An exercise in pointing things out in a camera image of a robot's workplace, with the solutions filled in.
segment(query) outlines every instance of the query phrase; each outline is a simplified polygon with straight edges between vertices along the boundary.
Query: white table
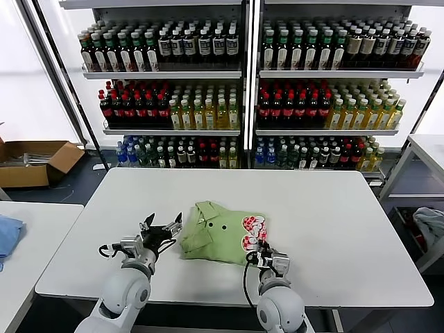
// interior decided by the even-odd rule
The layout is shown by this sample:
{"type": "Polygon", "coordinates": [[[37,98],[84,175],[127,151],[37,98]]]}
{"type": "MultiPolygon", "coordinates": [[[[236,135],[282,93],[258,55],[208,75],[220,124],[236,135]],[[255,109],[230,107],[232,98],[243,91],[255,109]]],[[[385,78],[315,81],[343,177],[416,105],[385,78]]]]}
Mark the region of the white table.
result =
{"type": "MultiPolygon", "coordinates": [[[[291,258],[289,279],[308,307],[428,307],[420,274],[355,171],[121,169],[108,172],[37,283],[36,292],[97,299],[121,265],[98,253],[102,244],[138,232],[152,212],[171,222],[195,202],[264,213],[268,240],[291,258]]],[[[151,281],[151,302],[247,305],[243,267],[182,260],[175,245],[162,253],[151,281]]],[[[257,302],[258,270],[248,272],[257,302]]]]}
{"type": "MultiPolygon", "coordinates": [[[[444,182],[444,135],[423,135],[411,134],[408,137],[409,145],[405,149],[399,162],[393,168],[387,183],[379,193],[379,201],[390,197],[415,198],[426,200],[444,200],[442,194],[405,194],[391,195],[393,188],[398,183],[400,176],[408,168],[410,161],[418,156],[432,173],[444,182]]],[[[429,268],[436,260],[444,255],[444,238],[433,245],[420,259],[416,261],[418,270],[422,273],[429,268]]]]}
{"type": "Polygon", "coordinates": [[[0,214],[26,224],[0,272],[0,332],[18,328],[35,284],[82,210],[82,205],[0,202],[0,214]]]}

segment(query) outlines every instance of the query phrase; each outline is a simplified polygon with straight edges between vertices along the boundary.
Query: white wall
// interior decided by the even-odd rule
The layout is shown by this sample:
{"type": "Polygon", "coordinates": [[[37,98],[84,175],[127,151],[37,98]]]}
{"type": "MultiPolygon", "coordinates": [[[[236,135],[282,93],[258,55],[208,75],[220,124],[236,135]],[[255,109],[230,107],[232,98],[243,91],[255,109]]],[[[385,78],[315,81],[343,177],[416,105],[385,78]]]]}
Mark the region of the white wall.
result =
{"type": "Polygon", "coordinates": [[[68,140],[80,142],[14,0],[0,1],[0,137],[15,140],[68,140]]]}

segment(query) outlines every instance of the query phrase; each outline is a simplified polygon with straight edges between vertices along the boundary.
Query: yellow juice bottle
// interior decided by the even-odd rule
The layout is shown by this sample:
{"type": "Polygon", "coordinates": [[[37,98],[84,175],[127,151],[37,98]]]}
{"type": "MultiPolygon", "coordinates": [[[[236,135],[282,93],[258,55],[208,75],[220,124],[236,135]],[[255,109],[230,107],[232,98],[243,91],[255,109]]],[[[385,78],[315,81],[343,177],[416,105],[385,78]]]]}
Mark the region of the yellow juice bottle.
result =
{"type": "Polygon", "coordinates": [[[361,99],[359,101],[359,107],[355,108],[354,110],[351,129],[359,130],[361,128],[361,124],[362,121],[364,120],[364,117],[366,116],[367,110],[368,110],[368,100],[361,99]]]}
{"type": "Polygon", "coordinates": [[[387,123],[392,115],[393,102],[393,99],[387,99],[385,102],[382,112],[376,121],[375,130],[384,130],[387,127],[387,123]]]}
{"type": "Polygon", "coordinates": [[[400,99],[398,101],[398,104],[395,106],[395,112],[392,114],[390,120],[388,121],[387,128],[389,130],[396,129],[396,126],[398,126],[400,119],[402,117],[402,109],[404,108],[406,103],[405,99],[400,99]]]}
{"type": "Polygon", "coordinates": [[[218,130],[227,130],[229,128],[228,112],[225,106],[225,99],[219,99],[217,106],[216,128],[218,130]]]}
{"type": "Polygon", "coordinates": [[[356,99],[349,99],[347,108],[343,108],[341,111],[341,117],[339,118],[338,128],[341,130],[350,129],[352,123],[353,114],[355,113],[356,99]]]}
{"type": "Polygon", "coordinates": [[[207,122],[208,130],[216,128],[216,110],[214,109],[212,99],[205,99],[205,121],[207,122]]]}

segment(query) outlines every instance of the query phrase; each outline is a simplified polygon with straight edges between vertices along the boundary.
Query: gray floor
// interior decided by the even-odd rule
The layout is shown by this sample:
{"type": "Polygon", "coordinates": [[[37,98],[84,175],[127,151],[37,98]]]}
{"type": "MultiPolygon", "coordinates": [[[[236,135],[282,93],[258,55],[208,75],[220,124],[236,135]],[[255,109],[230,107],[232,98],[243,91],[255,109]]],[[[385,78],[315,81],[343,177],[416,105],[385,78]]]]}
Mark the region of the gray floor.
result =
{"type": "MultiPolygon", "coordinates": [[[[33,189],[11,189],[6,193],[15,201],[47,203],[80,203],[86,205],[103,179],[105,171],[93,171],[92,166],[100,159],[86,155],[71,172],[55,187],[33,189]]],[[[444,184],[435,178],[421,161],[413,161],[393,193],[444,194],[444,184]]],[[[410,200],[390,200],[383,204],[386,212],[395,206],[431,205],[444,210],[442,203],[424,203],[410,200]]],[[[399,310],[395,316],[376,333],[443,333],[444,332],[444,283],[442,275],[428,275],[425,281],[435,305],[429,309],[399,310]]],[[[349,330],[368,311],[362,309],[341,309],[344,329],[349,330]]],[[[331,332],[331,316],[326,311],[308,310],[307,314],[317,332],[331,332]]],[[[82,316],[73,311],[60,299],[37,297],[18,332],[35,332],[36,327],[45,327],[46,332],[73,332],[82,316]]],[[[139,316],[140,325],[199,327],[238,330],[259,330],[254,312],[250,309],[220,307],[180,307],[149,305],[139,316]]]]}

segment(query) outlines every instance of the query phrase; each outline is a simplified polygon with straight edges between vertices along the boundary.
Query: water bottle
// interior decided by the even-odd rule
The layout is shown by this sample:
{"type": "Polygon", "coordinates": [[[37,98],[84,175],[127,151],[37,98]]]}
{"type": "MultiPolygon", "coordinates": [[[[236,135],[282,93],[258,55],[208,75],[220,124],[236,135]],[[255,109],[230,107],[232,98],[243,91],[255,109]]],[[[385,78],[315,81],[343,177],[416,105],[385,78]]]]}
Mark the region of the water bottle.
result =
{"type": "Polygon", "coordinates": [[[126,157],[125,151],[122,148],[116,148],[116,155],[117,160],[119,161],[117,165],[118,167],[127,167],[129,165],[128,158],[126,157]]]}

